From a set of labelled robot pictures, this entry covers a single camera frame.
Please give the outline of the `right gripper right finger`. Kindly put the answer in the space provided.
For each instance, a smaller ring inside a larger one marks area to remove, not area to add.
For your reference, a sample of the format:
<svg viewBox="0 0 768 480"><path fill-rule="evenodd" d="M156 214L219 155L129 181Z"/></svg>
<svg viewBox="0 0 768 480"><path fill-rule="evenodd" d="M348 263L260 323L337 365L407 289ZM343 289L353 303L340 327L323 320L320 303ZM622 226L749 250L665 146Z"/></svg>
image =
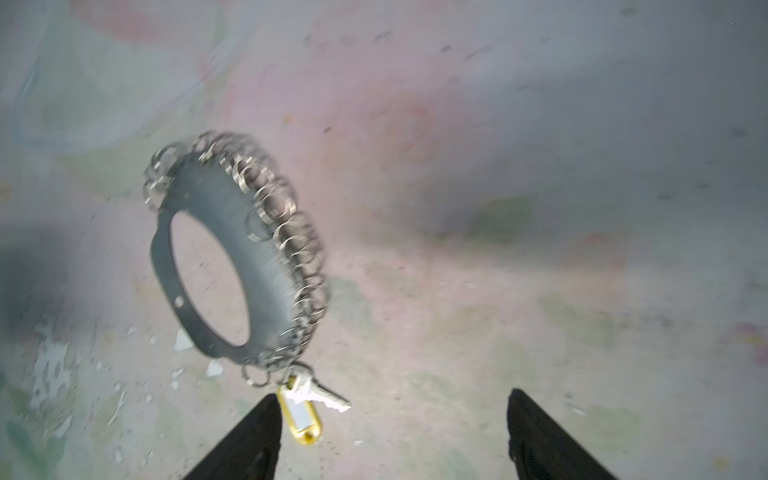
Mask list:
<svg viewBox="0 0 768 480"><path fill-rule="evenodd" d="M616 480L522 389L511 391L506 416L519 479Z"/></svg>

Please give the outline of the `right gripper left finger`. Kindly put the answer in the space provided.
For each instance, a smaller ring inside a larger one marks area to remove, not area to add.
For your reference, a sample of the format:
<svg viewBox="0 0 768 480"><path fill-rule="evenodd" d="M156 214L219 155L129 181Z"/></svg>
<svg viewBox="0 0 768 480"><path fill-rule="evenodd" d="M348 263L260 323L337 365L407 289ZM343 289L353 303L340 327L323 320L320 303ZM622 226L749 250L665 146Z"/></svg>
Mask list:
<svg viewBox="0 0 768 480"><path fill-rule="evenodd" d="M273 480L281 434L281 407L268 394L183 479Z"/></svg>

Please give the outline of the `yellow key tag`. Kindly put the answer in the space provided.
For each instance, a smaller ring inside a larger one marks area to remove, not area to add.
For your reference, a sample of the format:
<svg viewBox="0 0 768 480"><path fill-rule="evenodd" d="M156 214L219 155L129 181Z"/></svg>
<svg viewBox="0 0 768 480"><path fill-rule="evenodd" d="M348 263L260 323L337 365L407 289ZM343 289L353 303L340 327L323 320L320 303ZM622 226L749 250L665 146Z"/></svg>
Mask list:
<svg viewBox="0 0 768 480"><path fill-rule="evenodd" d="M322 437L323 429L314 405L310 401L294 401L289 391L296 384L296 376L290 374L277 389L283 419L293 439L300 445L315 445Z"/></svg>

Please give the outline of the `silver key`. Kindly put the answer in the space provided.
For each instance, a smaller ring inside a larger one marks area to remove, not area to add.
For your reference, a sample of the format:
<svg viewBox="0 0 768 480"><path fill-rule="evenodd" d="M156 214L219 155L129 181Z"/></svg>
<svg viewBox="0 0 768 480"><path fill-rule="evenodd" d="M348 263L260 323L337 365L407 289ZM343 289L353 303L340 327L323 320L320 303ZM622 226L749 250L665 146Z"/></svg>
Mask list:
<svg viewBox="0 0 768 480"><path fill-rule="evenodd" d="M319 402L338 412L346 412L352 407L347 399L320 385L313 371L303 365L294 364L288 368L284 386L287 397L296 403Z"/></svg>

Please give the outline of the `metal key organizer ring plate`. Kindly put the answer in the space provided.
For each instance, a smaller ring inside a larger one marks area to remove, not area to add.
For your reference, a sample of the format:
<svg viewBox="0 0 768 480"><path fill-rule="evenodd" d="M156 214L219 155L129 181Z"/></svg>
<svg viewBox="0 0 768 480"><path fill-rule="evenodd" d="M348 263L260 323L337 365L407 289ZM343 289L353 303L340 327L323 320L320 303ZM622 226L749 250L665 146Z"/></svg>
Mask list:
<svg viewBox="0 0 768 480"><path fill-rule="evenodd" d="M330 303L323 246L295 190L253 137L216 130L160 148L144 176L145 202L157 216L150 258L180 325L202 354L233 362L247 385L266 387L298 362ZM233 265L249 327L241 344L214 331L183 285L172 242L180 213L202 224Z"/></svg>

